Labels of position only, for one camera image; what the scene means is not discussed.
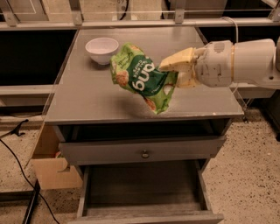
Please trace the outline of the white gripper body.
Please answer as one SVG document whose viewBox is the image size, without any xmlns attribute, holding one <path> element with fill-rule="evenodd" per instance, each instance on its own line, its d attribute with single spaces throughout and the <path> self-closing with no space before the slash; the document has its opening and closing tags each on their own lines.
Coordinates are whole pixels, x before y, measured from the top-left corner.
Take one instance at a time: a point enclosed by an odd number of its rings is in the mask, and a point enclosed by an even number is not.
<svg viewBox="0 0 280 224">
<path fill-rule="evenodd" d="M 210 42 L 194 53 L 197 80 L 210 87 L 228 87 L 232 82 L 233 44 L 229 40 Z"/>
</svg>

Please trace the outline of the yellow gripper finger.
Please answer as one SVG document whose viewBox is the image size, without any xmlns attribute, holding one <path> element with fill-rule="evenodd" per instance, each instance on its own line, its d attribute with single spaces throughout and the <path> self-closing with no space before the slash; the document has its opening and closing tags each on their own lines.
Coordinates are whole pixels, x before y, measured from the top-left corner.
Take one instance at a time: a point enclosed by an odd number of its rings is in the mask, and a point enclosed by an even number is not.
<svg viewBox="0 0 280 224">
<path fill-rule="evenodd" d="M 177 79 L 178 88 L 195 88 L 200 84 L 195 76 L 195 72 L 179 72 Z"/>
<path fill-rule="evenodd" d="M 195 48 L 186 48 L 163 59 L 158 67 L 163 72 L 191 72 L 194 66 Z"/>
</svg>

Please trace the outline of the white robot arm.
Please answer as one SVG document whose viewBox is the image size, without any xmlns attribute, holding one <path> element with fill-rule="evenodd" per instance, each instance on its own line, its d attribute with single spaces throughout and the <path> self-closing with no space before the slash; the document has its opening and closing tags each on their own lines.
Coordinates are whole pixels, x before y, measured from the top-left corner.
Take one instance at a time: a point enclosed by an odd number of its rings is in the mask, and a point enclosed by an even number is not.
<svg viewBox="0 0 280 224">
<path fill-rule="evenodd" d="M 279 89 L 279 45 L 261 39 L 240 43 L 213 41 L 201 48 L 186 48 L 163 59 L 159 69 L 178 73 L 180 88 L 198 84 L 210 88 L 247 83 Z"/>
</svg>

